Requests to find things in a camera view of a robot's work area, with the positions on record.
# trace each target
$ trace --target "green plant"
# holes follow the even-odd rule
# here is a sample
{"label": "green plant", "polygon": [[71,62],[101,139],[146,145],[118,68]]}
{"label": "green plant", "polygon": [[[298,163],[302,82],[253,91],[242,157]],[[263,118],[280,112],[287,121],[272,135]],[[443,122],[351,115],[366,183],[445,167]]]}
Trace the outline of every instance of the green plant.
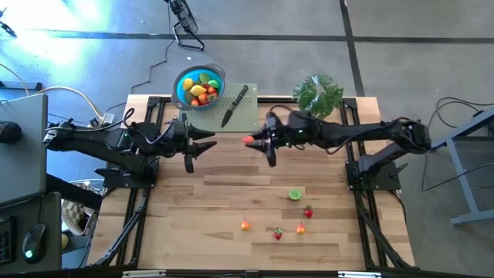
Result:
{"label": "green plant", "polygon": [[335,107],[341,107],[343,88],[326,75],[308,76],[293,89],[293,98],[297,99],[299,109],[309,111],[314,117],[323,119],[331,114]]}

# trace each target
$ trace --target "fruit bowl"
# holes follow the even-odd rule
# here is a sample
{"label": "fruit bowl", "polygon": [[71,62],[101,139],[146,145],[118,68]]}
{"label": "fruit bowl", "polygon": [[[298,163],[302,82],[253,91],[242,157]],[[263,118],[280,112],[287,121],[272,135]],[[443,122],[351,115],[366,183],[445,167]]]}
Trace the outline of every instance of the fruit bowl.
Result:
{"label": "fruit bowl", "polygon": [[216,64],[190,67],[175,80],[171,102],[183,111],[210,109],[225,91],[225,78],[225,71]]}

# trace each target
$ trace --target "knife handle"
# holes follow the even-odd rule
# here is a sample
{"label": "knife handle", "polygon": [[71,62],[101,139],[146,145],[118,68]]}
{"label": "knife handle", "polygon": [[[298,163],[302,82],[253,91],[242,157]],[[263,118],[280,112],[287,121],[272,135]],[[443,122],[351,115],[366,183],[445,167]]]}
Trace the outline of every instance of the knife handle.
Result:
{"label": "knife handle", "polygon": [[236,100],[232,104],[237,106],[237,104],[239,104],[240,100],[242,100],[242,98],[244,97],[245,93],[247,93],[248,89],[249,89],[249,86],[244,85],[244,88],[240,91],[239,96],[236,98]]}

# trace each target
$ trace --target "knife blade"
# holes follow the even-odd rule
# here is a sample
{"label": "knife blade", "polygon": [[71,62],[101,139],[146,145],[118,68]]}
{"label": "knife blade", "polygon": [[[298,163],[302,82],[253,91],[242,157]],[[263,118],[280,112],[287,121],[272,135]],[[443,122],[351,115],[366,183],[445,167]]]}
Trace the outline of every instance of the knife blade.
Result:
{"label": "knife blade", "polygon": [[223,117],[222,128],[225,127],[225,125],[228,123],[228,121],[230,120],[230,117],[233,115],[233,111],[235,110],[235,108],[237,108],[237,105],[239,105],[240,100],[242,100],[245,93],[247,93],[248,89],[249,89],[249,86],[244,85],[243,89],[240,91],[240,93],[237,96],[237,98],[235,99],[235,101],[232,102],[232,105],[226,111],[225,116]]}

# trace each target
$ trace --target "keyboard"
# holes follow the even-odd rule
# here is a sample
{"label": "keyboard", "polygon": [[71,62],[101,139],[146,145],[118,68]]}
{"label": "keyboard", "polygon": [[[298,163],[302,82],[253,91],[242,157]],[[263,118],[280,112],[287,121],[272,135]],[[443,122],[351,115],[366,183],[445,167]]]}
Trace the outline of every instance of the keyboard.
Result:
{"label": "keyboard", "polygon": [[0,218],[0,265],[14,260],[14,248],[12,245],[14,218],[6,216]]}

